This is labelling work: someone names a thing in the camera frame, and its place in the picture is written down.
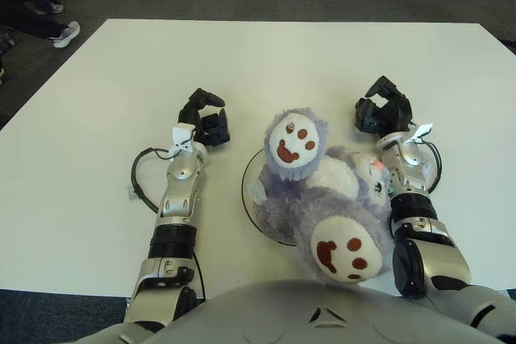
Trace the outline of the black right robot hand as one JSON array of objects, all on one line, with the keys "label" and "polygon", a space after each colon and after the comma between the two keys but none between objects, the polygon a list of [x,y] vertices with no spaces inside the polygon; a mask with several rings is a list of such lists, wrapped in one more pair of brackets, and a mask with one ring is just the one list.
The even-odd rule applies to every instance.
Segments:
[{"label": "black right robot hand", "polygon": [[[387,102],[377,106],[370,97],[379,95]],[[409,99],[385,76],[375,83],[355,104],[355,126],[364,133],[378,135],[380,138],[394,132],[406,132],[412,121]]]}]

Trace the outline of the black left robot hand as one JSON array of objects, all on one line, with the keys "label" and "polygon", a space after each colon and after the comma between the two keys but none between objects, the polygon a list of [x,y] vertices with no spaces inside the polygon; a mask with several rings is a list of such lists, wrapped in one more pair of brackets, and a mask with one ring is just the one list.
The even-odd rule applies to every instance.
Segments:
[{"label": "black left robot hand", "polygon": [[[201,117],[200,111],[206,106],[220,108],[218,113]],[[230,141],[227,115],[224,109],[225,101],[197,88],[189,97],[189,100],[178,115],[178,122],[194,125],[195,134],[193,140],[205,146],[217,147]]]}]

